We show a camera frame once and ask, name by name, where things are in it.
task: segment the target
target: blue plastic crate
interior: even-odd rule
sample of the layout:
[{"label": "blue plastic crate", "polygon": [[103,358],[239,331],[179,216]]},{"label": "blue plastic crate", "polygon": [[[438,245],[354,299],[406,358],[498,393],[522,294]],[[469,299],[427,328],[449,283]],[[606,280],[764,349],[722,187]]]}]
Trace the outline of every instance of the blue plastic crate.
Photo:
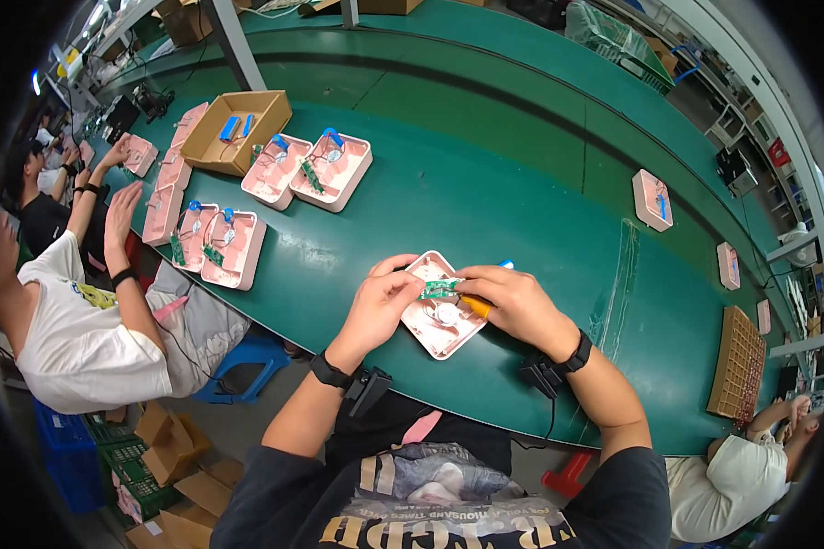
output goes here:
[{"label": "blue plastic crate", "polygon": [[33,400],[45,468],[74,513],[106,504],[98,464],[98,447],[81,415],[66,415]]}]

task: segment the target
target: green workbench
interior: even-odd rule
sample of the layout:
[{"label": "green workbench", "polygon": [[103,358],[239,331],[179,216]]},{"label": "green workbench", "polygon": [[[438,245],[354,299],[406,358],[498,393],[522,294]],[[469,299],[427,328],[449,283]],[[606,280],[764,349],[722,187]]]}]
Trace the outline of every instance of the green workbench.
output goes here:
[{"label": "green workbench", "polygon": [[[426,26],[424,16],[434,16],[431,11],[458,8],[473,18],[490,14],[489,21],[492,16],[502,24],[510,20],[438,0],[428,0],[408,17],[365,18],[396,26],[397,21],[415,23],[414,16],[422,14],[418,19],[424,21],[417,23]],[[620,111],[580,85],[559,82],[543,68],[532,70],[532,60],[525,67],[395,33],[403,29],[292,28],[294,18],[277,20],[287,26],[284,30],[257,30],[250,27],[265,20],[242,17],[265,81],[273,89],[286,89],[292,102],[294,116],[286,132],[312,139],[325,126],[337,127],[371,141],[374,163],[340,214],[298,200],[285,212],[274,212],[243,193],[238,178],[193,170],[186,200],[250,209],[269,225],[254,287],[240,292],[205,285],[209,290],[258,323],[317,351],[336,334],[354,291],[381,258],[432,248],[456,267],[512,258],[518,269],[538,276],[556,304],[587,328],[626,373],[648,411],[660,452],[702,453],[710,438],[726,433],[729,422],[704,412],[722,308],[736,304],[755,318],[756,302],[768,296],[773,324],[787,322],[789,311],[780,291],[758,290],[764,280],[762,254],[774,238],[763,212],[754,202],[744,211],[755,250],[746,236],[747,223],[736,219],[740,201],[722,196],[728,193],[719,180],[714,182],[716,174],[703,168],[716,151],[692,124],[625,71],[521,22],[516,23],[525,28],[516,31],[525,30],[525,40],[534,34],[542,40],[541,49],[567,50],[560,50],[565,69],[585,62],[589,73],[604,73],[603,81],[613,82],[614,96],[646,92],[658,98],[645,103],[650,114],[659,114],[661,126],[645,131],[630,120],[629,104],[620,105]],[[516,23],[504,25],[504,35]],[[547,38],[560,42],[547,43]],[[167,118],[151,126],[139,121],[133,128],[163,152],[183,111],[237,90],[219,49],[211,45],[202,55],[202,47],[131,70],[105,93],[126,90],[143,70],[153,79],[152,89],[167,85],[176,92]],[[203,63],[190,74],[199,57]],[[670,113],[658,113],[659,108]],[[97,144],[99,153],[103,146]],[[665,179],[672,192],[675,226],[665,233],[634,215],[630,180],[641,167]],[[145,177],[145,197],[157,170],[154,166]],[[112,173],[108,182],[115,189],[127,180]],[[134,228],[140,232],[143,204],[138,210]],[[738,291],[720,286],[714,247],[723,240],[736,242],[740,254],[744,279]],[[167,247],[160,251],[168,253]],[[780,331],[773,328],[768,343],[780,344]],[[449,360],[436,362],[400,328],[367,363],[389,371],[401,393],[542,436],[549,425],[549,401],[513,374],[525,352],[489,327]],[[778,367],[777,361],[767,361],[761,404],[774,393]],[[598,444],[596,429],[572,396],[560,398],[556,413],[552,439]]]}]

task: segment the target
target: yellow object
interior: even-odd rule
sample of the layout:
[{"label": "yellow object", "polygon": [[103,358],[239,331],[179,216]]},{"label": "yellow object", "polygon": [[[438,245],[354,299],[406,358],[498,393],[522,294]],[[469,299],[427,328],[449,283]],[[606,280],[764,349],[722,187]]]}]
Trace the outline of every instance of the yellow object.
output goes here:
[{"label": "yellow object", "polygon": [[473,313],[479,314],[482,318],[487,319],[488,313],[491,311],[492,305],[481,300],[477,300],[469,295],[462,295],[461,301],[470,305]]},{"label": "yellow object", "polygon": [[[70,63],[74,62],[74,60],[79,56],[79,54],[80,53],[76,48],[70,50],[70,53],[67,54],[66,58],[67,67],[70,66]],[[64,78],[67,78],[67,71],[64,70],[64,67],[62,65],[58,65],[58,70],[56,72],[58,73],[58,76],[63,76]]]}]

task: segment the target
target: graphic print on shirt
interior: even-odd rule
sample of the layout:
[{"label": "graphic print on shirt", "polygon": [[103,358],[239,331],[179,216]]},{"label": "graphic print on shirt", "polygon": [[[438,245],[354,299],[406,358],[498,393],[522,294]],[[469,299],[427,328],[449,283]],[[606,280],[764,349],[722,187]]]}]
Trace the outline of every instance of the graphic print on shirt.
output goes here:
[{"label": "graphic print on shirt", "polygon": [[112,291],[98,290],[92,285],[81,284],[76,280],[60,279],[61,282],[67,282],[70,287],[81,296],[88,303],[100,309],[110,309],[119,304],[116,301],[116,293]]},{"label": "graphic print on shirt", "polygon": [[460,445],[406,445],[367,457],[354,496],[321,543],[494,549],[482,538],[503,534],[494,539],[498,546],[539,549],[576,538],[557,507],[528,496]]}]

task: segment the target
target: fan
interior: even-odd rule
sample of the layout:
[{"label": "fan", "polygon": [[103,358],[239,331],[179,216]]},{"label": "fan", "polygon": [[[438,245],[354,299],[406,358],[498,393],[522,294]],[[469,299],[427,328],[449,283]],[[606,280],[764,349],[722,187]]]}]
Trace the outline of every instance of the fan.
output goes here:
[{"label": "fan", "polygon": [[[794,240],[806,234],[808,234],[808,229],[806,229],[806,224],[801,221],[797,223],[797,226],[792,228],[790,231],[780,235],[779,240],[782,244],[790,244]],[[792,252],[787,256],[787,260],[791,262],[794,267],[809,267],[814,264],[818,261],[814,242],[809,246],[803,246],[795,252]]]}]

